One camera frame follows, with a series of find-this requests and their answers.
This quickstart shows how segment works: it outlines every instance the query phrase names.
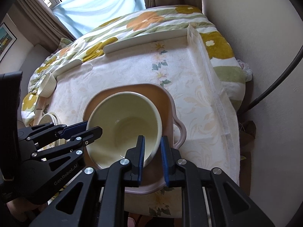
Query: orange flower pattern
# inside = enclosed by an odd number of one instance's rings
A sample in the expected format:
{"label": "orange flower pattern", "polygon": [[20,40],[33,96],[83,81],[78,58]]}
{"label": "orange flower pattern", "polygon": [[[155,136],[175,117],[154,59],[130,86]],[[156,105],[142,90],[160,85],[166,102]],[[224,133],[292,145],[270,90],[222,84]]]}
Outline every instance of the orange flower pattern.
{"label": "orange flower pattern", "polygon": [[158,16],[156,12],[144,12],[130,21],[126,28],[132,28],[133,31],[137,31],[148,27],[151,23],[159,23],[162,20],[164,20],[164,17]]}
{"label": "orange flower pattern", "polygon": [[65,53],[69,50],[70,46],[66,46],[65,48],[59,51],[59,58],[65,55]]}

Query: wall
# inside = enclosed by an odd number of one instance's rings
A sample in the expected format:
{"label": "wall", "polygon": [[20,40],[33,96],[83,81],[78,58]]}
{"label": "wall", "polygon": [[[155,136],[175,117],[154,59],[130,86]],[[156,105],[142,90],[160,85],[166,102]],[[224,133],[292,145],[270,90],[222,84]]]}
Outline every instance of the wall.
{"label": "wall", "polygon": [[8,15],[5,16],[3,22],[15,35],[17,40],[0,62],[0,74],[18,71],[28,52],[33,48],[33,45],[21,34]]}
{"label": "wall", "polygon": [[[202,0],[203,12],[254,75],[251,99],[285,70],[303,44],[303,23],[288,0]],[[257,126],[251,198],[277,227],[303,200],[303,63],[246,114]]]}

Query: floral comforter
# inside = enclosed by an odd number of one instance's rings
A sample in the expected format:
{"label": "floral comforter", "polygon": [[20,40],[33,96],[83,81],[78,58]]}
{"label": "floral comforter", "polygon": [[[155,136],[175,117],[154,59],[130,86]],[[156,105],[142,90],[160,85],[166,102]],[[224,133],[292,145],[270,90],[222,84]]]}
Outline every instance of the floral comforter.
{"label": "floral comforter", "polygon": [[[59,50],[46,58],[29,81],[28,95],[22,102],[21,113],[24,124],[28,126],[34,120],[37,90],[46,73],[53,72],[74,59],[87,62],[102,57],[104,46],[116,41],[159,31],[187,28],[189,23],[193,24],[200,33],[214,70],[225,87],[233,107],[237,110],[245,93],[245,77],[225,38],[198,8],[186,5],[162,6],[110,20],[74,42],[62,39]],[[169,80],[164,79],[160,84],[165,87],[169,83]]]}

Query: framed picture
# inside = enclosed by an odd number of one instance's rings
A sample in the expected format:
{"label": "framed picture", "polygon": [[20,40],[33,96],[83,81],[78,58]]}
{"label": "framed picture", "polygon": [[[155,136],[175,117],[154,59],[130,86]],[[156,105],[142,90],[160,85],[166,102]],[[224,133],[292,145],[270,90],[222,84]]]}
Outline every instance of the framed picture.
{"label": "framed picture", "polygon": [[10,29],[8,29],[5,23],[3,23],[0,26],[0,62],[16,40],[17,38]]}

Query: cream bowl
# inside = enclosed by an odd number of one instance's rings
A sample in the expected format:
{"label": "cream bowl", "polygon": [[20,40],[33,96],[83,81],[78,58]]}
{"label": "cream bowl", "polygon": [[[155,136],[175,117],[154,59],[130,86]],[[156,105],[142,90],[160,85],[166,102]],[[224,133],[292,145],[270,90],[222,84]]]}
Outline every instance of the cream bowl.
{"label": "cream bowl", "polygon": [[123,159],[145,136],[144,166],[155,156],[162,136],[162,121],[150,99],[135,92],[119,92],[104,99],[92,112],[87,129],[100,126],[101,138],[87,146],[92,161],[101,169]]}
{"label": "cream bowl", "polygon": [[48,72],[45,74],[45,77],[38,88],[37,95],[48,98],[52,95],[56,86],[57,81],[55,77],[50,72]]}

